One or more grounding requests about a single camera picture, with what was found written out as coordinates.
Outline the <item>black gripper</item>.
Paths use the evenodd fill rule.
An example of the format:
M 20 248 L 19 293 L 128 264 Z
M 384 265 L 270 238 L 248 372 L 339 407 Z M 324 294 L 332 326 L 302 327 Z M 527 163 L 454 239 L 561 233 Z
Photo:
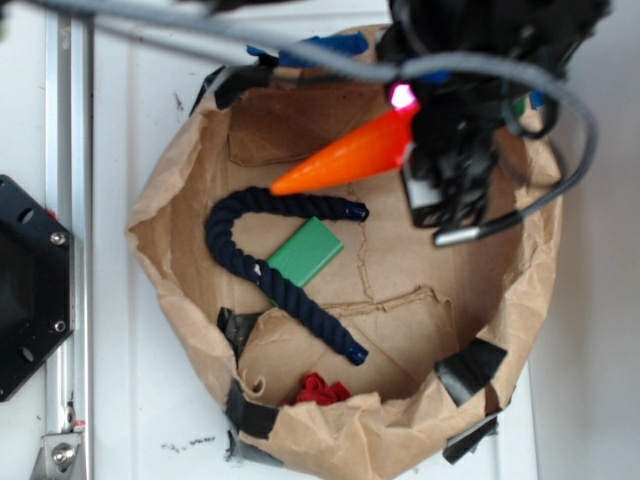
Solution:
M 482 223 L 499 153 L 496 132 L 524 113 L 530 87 L 473 74 L 434 74 L 409 82 L 419 106 L 402 166 L 418 228 Z

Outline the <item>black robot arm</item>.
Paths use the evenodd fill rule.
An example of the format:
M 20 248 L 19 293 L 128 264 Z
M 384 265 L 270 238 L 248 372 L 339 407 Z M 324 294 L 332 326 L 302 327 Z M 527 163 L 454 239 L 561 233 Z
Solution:
M 478 52 L 538 66 L 556 79 L 609 14 L 608 1 L 392 1 L 392 24 L 379 37 L 379 60 L 400 63 L 429 54 Z M 559 105 L 542 95 L 542 124 L 520 117 L 535 88 L 503 76 L 435 72 L 410 81 L 419 103 L 413 145 L 402 168 L 415 226 L 440 234 L 472 231 L 482 237 L 521 221 L 520 214 L 485 222 L 490 177 L 499 159 L 496 131 L 527 140 L 545 137 Z

